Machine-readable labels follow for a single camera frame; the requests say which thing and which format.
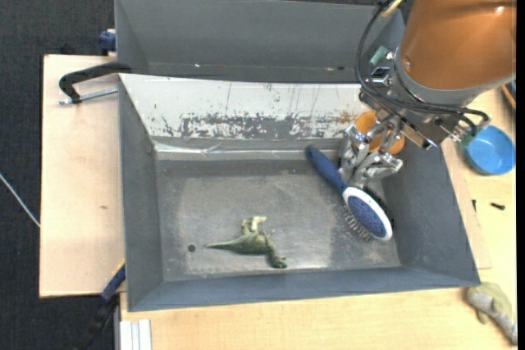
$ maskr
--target wooden table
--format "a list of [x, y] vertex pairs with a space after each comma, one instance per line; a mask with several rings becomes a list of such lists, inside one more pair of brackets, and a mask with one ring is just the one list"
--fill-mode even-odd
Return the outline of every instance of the wooden table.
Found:
[[[46, 56], [43, 70], [42, 298], [100, 293], [124, 256], [116, 95], [59, 106], [65, 73], [111, 57]], [[115, 76], [85, 82], [82, 92], [111, 88]], [[515, 142], [515, 116], [498, 89], [472, 104]], [[443, 146], [482, 281], [498, 283], [517, 302], [515, 169], [473, 172], [451, 142]], [[477, 213], [471, 198], [477, 201]], [[506, 206], [499, 211], [491, 202]], [[508, 348], [493, 324], [481, 325], [464, 289], [423, 290], [295, 302], [128, 312], [152, 321], [153, 348]]]

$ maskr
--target blue bowl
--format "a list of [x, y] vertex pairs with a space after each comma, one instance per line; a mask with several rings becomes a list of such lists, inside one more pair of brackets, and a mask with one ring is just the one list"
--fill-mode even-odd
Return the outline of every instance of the blue bowl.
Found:
[[465, 148], [468, 163], [484, 175], [501, 175], [516, 164], [516, 148], [510, 137], [493, 125], [482, 130]]

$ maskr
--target gray bin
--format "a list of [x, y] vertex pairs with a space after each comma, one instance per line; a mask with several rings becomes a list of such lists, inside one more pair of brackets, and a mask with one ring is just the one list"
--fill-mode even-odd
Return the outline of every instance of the gray bin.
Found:
[[[372, 186], [394, 221], [387, 243], [349, 231], [341, 197], [304, 156], [315, 144], [335, 158], [365, 109], [353, 67], [371, 13], [116, 0], [118, 60], [140, 74], [119, 81], [131, 311], [479, 283], [439, 148], [407, 144], [401, 172]], [[399, 13], [380, 21], [365, 49], [394, 48], [403, 29]], [[239, 236], [251, 216], [267, 217], [287, 269], [204, 247]]]

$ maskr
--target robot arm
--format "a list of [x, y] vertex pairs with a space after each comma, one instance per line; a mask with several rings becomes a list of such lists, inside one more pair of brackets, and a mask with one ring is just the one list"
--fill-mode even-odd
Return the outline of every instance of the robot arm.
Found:
[[[397, 4], [380, 5], [372, 20]], [[516, 5], [517, 0], [415, 0], [395, 51], [376, 52], [363, 63], [358, 49], [362, 101], [380, 120], [399, 116], [401, 132], [422, 148], [447, 137], [468, 142], [489, 119], [466, 106], [515, 78]]]

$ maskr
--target toy dinosaur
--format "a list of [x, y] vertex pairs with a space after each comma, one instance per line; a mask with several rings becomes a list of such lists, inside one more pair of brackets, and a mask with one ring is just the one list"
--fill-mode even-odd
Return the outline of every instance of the toy dinosaur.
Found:
[[266, 220], [265, 216], [255, 216], [244, 219], [241, 225], [243, 234], [232, 241], [210, 243], [206, 248], [226, 249], [239, 254], [265, 254], [274, 268], [286, 268], [286, 257], [277, 255], [277, 248], [270, 235], [258, 231], [258, 224]]
[[468, 288], [467, 300], [477, 309], [477, 318], [486, 324], [492, 318], [513, 344], [518, 344], [518, 322], [515, 321], [509, 298], [496, 283], [482, 283]]

